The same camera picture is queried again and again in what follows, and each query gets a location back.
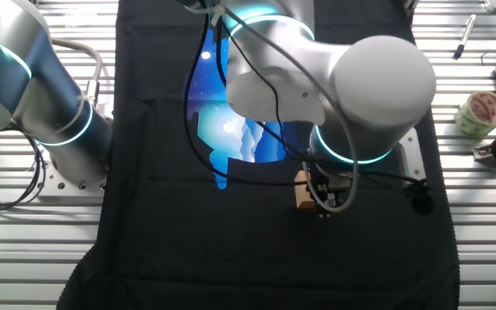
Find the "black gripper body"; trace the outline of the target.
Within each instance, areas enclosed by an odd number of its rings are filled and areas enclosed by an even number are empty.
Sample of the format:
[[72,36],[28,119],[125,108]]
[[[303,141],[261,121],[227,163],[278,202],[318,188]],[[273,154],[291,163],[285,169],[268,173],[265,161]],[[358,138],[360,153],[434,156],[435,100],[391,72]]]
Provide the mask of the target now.
[[351,186],[349,176],[329,173],[318,165],[312,168],[312,181],[320,192],[344,192],[350,189]]

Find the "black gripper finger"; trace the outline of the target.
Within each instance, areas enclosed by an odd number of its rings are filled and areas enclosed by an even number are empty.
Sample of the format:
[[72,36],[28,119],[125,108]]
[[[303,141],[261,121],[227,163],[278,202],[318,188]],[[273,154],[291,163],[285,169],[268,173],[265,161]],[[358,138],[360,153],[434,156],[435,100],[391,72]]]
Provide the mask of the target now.
[[330,218],[332,213],[330,209],[339,208],[343,203],[342,192],[319,192],[319,198],[325,205],[323,208],[320,204],[316,203],[316,213],[320,218]]
[[320,185],[313,187],[312,196],[317,206],[323,208],[326,205],[326,189],[322,189]]

